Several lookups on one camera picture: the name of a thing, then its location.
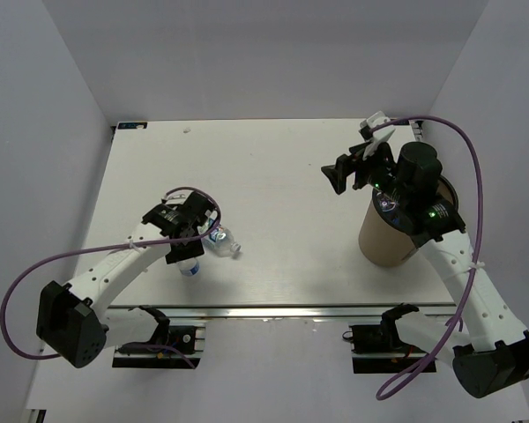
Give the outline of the clear bottle green white label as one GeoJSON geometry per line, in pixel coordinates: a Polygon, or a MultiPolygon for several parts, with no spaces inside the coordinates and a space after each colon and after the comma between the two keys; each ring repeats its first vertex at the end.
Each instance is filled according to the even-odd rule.
{"type": "Polygon", "coordinates": [[[220,257],[237,256],[242,249],[241,244],[234,238],[229,229],[217,226],[206,237],[202,239],[204,245],[213,254],[220,257]]]}

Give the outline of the small bottle blue cap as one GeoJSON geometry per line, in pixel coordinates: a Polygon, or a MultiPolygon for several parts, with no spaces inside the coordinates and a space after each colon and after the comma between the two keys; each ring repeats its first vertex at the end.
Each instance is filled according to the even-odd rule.
{"type": "Polygon", "coordinates": [[[176,266],[179,272],[184,277],[188,277],[188,278],[197,275],[200,270],[199,261],[195,257],[177,262],[176,266]]]}

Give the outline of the clear bottle dark blue label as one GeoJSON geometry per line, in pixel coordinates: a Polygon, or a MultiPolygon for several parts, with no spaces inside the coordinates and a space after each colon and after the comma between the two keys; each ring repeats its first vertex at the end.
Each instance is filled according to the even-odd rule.
{"type": "Polygon", "coordinates": [[[374,196],[374,206],[380,217],[389,225],[399,227],[401,224],[398,204],[387,197],[382,192],[377,192],[374,196]]]}

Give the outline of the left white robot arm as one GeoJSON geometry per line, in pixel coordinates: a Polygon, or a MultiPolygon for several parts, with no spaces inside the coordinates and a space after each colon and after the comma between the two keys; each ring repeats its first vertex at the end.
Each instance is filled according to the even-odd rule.
{"type": "Polygon", "coordinates": [[[221,216],[217,203],[190,188],[179,203],[163,197],[130,232],[124,244],[88,271],[42,290],[36,334],[75,368],[89,365],[106,348],[130,346],[151,352],[174,352],[169,318],[146,305],[113,309],[114,299],[152,264],[202,256],[200,227],[221,216]]]}

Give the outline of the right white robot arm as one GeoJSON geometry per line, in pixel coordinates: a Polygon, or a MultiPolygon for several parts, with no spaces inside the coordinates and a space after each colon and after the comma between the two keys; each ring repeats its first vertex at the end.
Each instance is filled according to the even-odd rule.
{"type": "Polygon", "coordinates": [[[323,166],[334,191],[373,188],[395,206],[383,214],[384,223],[407,236],[436,271],[458,307],[466,332],[441,325],[412,305],[397,306],[383,314],[382,344],[398,352],[415,345],[430,352],[449,333],[432,360],[449,365],[464,390],[482,398],[529,378],[529,330],[510,311],[495,289],[475,251],[457,207],[438,191],[442,164],[436,150],[410,142],[394,158],[387,144],[365,157],[365,144],[350,148],[332,165],[323,166]]]}

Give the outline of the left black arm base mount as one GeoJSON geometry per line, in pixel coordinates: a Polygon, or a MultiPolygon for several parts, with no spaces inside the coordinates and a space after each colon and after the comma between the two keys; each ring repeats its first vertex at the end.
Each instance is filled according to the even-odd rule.
{"type": "Polygon", "coordinates": [[[157,308],[139,307],[156,327],[147,340],[132,339],[115,348],[113,368],[196,369],[205,349],[203,323],[173,322],[157,308]]]}

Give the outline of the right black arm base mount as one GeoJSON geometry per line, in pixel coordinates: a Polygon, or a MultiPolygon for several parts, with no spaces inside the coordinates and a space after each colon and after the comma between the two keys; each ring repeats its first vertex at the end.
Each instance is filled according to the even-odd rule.
{"type": "Polygon", "coordinates": [[[396,375],[417,364],[427,353],[399,339],[396,321],[419,311],[415,305],[400,304],[382,313],[379,323],[350,325],[341,337],[351,346],[353,373],[396,375]]]}

